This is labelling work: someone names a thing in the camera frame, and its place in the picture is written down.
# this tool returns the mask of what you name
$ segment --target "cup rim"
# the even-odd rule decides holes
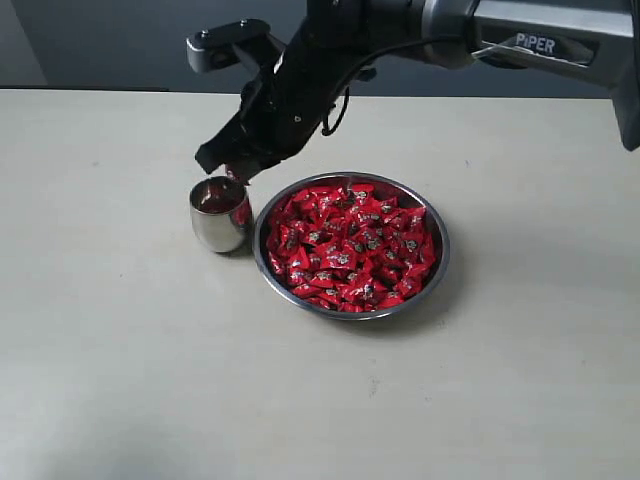
[[[218,212],[218,213],[203,212],[197,206],[194,205],[193,196],[194,196],[196,190],[198,189],[198,187],[200,187],[202,185],[205,185],[205,184],[207,184],[207,183],[209,183],[212,180],[215,180],[217,178],[223,178],[223,179],[225,179],[225,180],[227,180],[229,182],[235,183],[236,185],[239,185],[240,187],[242,187],[242,194],[243,194],[242,195],[242,200],[240,200],[235,207],[233,207],[230,210],[225,210],[224,212]],[[189,193],[189,205],[190,205],[190,207],[191,207],[191,209],[193,211],[198,212],[200,215],[206,215],[206,216],[209,216],[209,217],[219,217],[221,215],[229,215],[230,213],[235,212],[237,209],[239,209],[242,206],[242,204],[244,202],[247,201],[248,197],[249,197],[249,194],[247,192],[246,185],[244,185],[241,182],[238,182],[237,180],[234,180],[233,178],[229,178],[226,175],[216,175],[216,176],[213,176],[213,177],[207,177],[204,180],[202,180],[202,181],[200,181],[200,182],[198,182],[198,183],[196,183],[194,185],[194,187],[191,189],[191,193]]]

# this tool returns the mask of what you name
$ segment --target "candy wrapper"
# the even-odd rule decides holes
[[[397,197],[376,198],[369,184],[302,189],[268,219],[269,268],[319,308],[393,308],[422,290],[437,261],[425,215]]]

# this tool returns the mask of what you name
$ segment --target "bowl rim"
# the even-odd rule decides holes
[[[262,256],[262,246],[260,245],[260,233],[264,223],[266,222],[267,215],[269,215],[269,213],[271,212],[271,210],[273,209],[273,207],[276,205],[277,202],[279,202],[285,195],[289,195],[296,192],[297,190],[300,190],[301,188],[304,187],[305,184],[309,182],[314,182],[314,181],[322,180],[325,178],[329,179],[329,178],[335,178],[335,177],[353,177],[353,176],[367,177],[373,181],[388,183],[396,188],[399,188],[400,190],[403,190],[405,193],[413,196],[416,200],[418,200],[420,203],[424,204],[427,207],[427,211],[435,220],[436,224],[438,225],[438,229],[440,230],[440,235],[442,236],[442,256],[440,259],[440,265],[438,266],[438,270],[436,271],[434,276],[431,278],[431,281],[429,281],[429,283],[427,283],[427,285],[425,285],[425,287],[414,297],[410,298],[409,300],[402,303],[401,305],[396,305],[395,307],[387,308],[385,310],[376,310],[374,312],[362,312],[362,313],[338,312],[333,310],[327,310],[325,308],[321,308],[311,303],[308,303],[303,299],[296,297],[291,292],[289,292],[286,288],[280,285],[280,283],[273,277],[273,274],[269,270],[269,266],[267,265],[267,263],[265,262]],[[288,187],[283,188],[276,195],[273,196],[273,198],[264,206],[264,208],[260,212],[260,215],[256,219],[256,222],[254,225],[254,234],[253,234],[253,255],[254,255],[256,264],[258,265],[258,270],[260,271],[262,276],[265,278],[267,283],[271,286],[271,288],[273,288],[276,292],[278,292],[282,297],[287,299],[289,302],[307,311],[310,311],[325,317],[330,317],[336,320],[363,321],[363,320],[371,320],[374,318],[388,317],[400,311],[413,308],[415,305],[420,303],[427,295],[429,295],[442,281],[447,271],[447,268],[449,267],[449,261],[451,257],[451,242],[449,239],[449,233],[447,231],[447,227],[445,226],[444,221],[442,220],[442,217],[440,216],[438,211],[435,208],[433,208],[433,205],[431,205],[431,203],[429,203],[422,195],[417,193],[415,190],[395,180],[392,180],[390,178],[382,177],[380,175],[375,175],[372,173],[348,172],[348,171],[347,172],[329,172],[329,173],[321,173],[318,175],[313,175],[311,177],[303,178],[302,180],[299,180],[289,185]]]

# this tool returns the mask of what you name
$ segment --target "gray wall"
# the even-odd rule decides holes
[[[185,59],[187,35],[255,17],[271,23],[286,41],[305,12],[303,0],[15,0],[15,7],[53,86],[205,92],[238,92],[248,77],[241,67],[192,73]],[[378,66],[378,78],[358,85],[355,93],[606,96],[599,88],[534,71],[475,65],[449,72],[396,58]]]
[[[0,0],[0,85],[44,85],[40,64],[11,0]]]

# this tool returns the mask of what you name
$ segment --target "black cable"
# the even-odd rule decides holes
[[[448,43],[448,42],[453,43],[453,42],[460,42],[460,41],[461,39],[457,35],[448,35],[448,36],[442,35],[440,37],[427,38],[427,39],[418,40],[415,42],[407,42],[400,45],[394,45],[393,47],[383,48],[382,50],[378,50],[377,52],[374,52],[364,57],[364,59],[351,72],[349,72],[346,78],[348,78],[350,81],[351,78],[353,78],[355,75],[358,74],[358,72],[362,69],[363,66],[373,62],[374,60],[382,57],[383,55],[387,55],[389,53],[393,53],[398,50],[405,50],[407,48],[415,48],[415,47],[424,47],[427,45],[432,45],[434,43]],[[340,114],[338,115],[336,123],[333,125],[333,127],[329,127],[329,113],[331,112],[331,110],[329,110],[323,117],[322,135],[324,135],[325,137],[329,137],[333,135],[334,133],[336,133],[336,130],[338,130],[338,127],[342,123],[342,120],[344,119],[344,116],[347,113],[347,107],[349,106],[349,96],[350,96],[350,87],[347,86],[347,88],[344,91],[344,100],[342,102],[342,110],[340,110]]]

